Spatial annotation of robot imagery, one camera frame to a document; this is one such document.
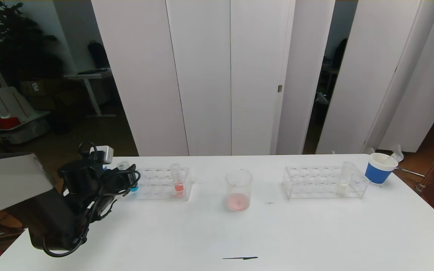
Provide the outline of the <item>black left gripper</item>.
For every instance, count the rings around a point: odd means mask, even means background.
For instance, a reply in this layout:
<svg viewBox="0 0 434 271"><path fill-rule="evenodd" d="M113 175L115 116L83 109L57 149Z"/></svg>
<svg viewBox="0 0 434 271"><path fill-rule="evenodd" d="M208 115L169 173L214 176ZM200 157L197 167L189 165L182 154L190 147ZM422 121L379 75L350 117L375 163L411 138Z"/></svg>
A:
<svg viewBox="0 0 434 271"><path fill-rule="evenodd" d="M103 167L102 182L109 193L126 195L136 192L138 170L135 164L119 164L116 168Z"/></svg>

